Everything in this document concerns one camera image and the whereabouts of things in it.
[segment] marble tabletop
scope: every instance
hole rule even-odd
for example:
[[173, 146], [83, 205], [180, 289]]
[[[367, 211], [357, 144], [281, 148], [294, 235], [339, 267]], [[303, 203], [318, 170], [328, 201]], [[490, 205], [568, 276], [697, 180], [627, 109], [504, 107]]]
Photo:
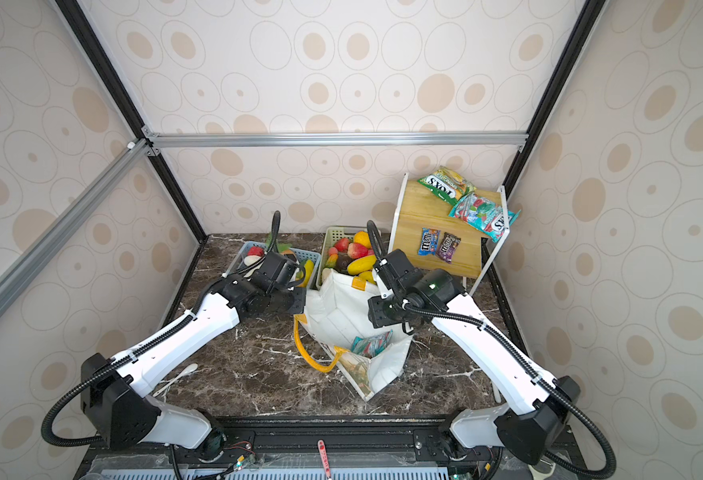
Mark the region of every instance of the marble tabletop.
[[[176, 316], [229, 268], [243, 242], [265, 238], [264, 234], [211, 236]], [[323, 234], [284, 234], [279, 242], [319, 252], [322, 240]], [[488, 280], [477, 288], [474, 299], [506, 332]], [[195, 373], [173, 384], [166, 401], [202, 408], [214, 416], [433, 415], [496, 405], [490, 379], [431, 323], [416, 327], [404, 373], [369, 402], [338, 369], [325, 374], [307, 365], [296, 351], [292, 328], [292, 316], [276, 315], [246, 320], [222, 333], [168, 375], [172, 378], [192, 362], [199, 365]], [[326, 359], [319, 345], [303, 334], [308, 352], [317, 360]]]

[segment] strawberry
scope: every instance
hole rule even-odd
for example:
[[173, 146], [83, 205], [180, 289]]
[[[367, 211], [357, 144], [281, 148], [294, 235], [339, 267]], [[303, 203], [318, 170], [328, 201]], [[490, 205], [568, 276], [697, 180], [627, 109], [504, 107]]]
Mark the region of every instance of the strawberry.
[[264, 256], [263, 248], [260, 246], [251, 246], [250, 250], [248, 250], [248, 255]]
[[343, 237], [339, 241], [336, 242], [335, 247], [338, 249], [339, 252], [346, 252], [346, 249], [349, 247], [350, 241], [348, 238]]
[[348, 255], [356, 260], [357, 258], [362, 258], [367, 255], [367, 248], [363, 244], [352, 243], [348, 247]]

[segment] white tote bag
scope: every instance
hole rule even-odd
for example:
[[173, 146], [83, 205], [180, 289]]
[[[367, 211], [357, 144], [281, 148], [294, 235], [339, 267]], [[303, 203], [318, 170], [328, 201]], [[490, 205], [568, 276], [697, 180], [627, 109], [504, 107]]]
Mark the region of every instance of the white tote bag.
[[[367, 299], [380, 295], [378, 288], [366, 282], [365, 289], [359, 290], [352, 286], [353, 280], [352, 276], [332, 271], [319, 291], [309, 290], [306, 293], [305, 318], [296, 316], [296, 346], [317, 370], [329, 372], [333, 365], [338, 365], [360, 397], [367, 401], [402, 374], [412, 337], [404, 333], [399, 325], [373, 328], [367, 319]], [[334, 359], [329, 367], [319, 366], [306, 354], [300, 344], [299, 323]], [[392, 335], [386, 350], [374, 358], [368, 359], [350, 352], [356, 337], [364, 339], [389, 330]]]

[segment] blue basket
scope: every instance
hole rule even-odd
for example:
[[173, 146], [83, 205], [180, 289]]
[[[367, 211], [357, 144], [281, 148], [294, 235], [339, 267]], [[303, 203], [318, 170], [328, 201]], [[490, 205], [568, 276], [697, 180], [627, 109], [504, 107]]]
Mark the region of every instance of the blue basket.
[[[234, 260], [232, 260], [231, 265], [229, 265], [229, 269], [226, 271], [227, 274], [231, 274], [231, 272], [240, 270], [245, 266], [242, 261], [245, 259], [248, 250], [250, 250], [250, 247], [252, 246], [260, 246], [262, 249], [266, 250], [266, 244], [262, 242], [245, 242], [245, 244], [242, 245], [242, 248], [240, 248], [240, 251], [237, 252], [237, 255], [234, 257]], [[292, 247], [290, 248], [290, 250], [299, 258], [299, 264], [302, 264], [304, 260], [308, 259], [311, 259], [312, 262], [314, 262], [314, 270], [312, 271], [312, 274], [308, 277], [307, 284], [308, 287], [313, 287], [315, 278], [317, 277], [317, 270], [319, 270], [319, 259], [321, 255], [317, 254], [316, 252], [310, 252], [308, 250], [299, 250], [298, 248]]]

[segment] yellow bag handle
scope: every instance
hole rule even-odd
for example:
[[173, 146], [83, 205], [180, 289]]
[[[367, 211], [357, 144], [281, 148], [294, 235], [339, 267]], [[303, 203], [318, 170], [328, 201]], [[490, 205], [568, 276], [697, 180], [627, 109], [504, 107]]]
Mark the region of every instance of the yellow bag handle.
[[330, 371], [333, 370], [333, 367], [336, 366], [336, 363], [338, 363], [338, 360], [341, 359], [341, 355], [343, 355], [344, 352], [348, 352], [348, 350], [341, 348], [340, 346], [336, 346], [336, 357], [332, 362], [330, 362], [330, 365], [320, 365], [316, 360], [312, 359], [312, 356], [308, 354], [303, 346], [303, 343], [301, 343], [301, 335], [299, 334], [299, 316], [294, 315], [293, 319], [293, 340], [296, 341], [296, 348], [299, 350], [301, 356], [312, 368], [314, 368], [314, 370], [322, 373], [330, 373]]

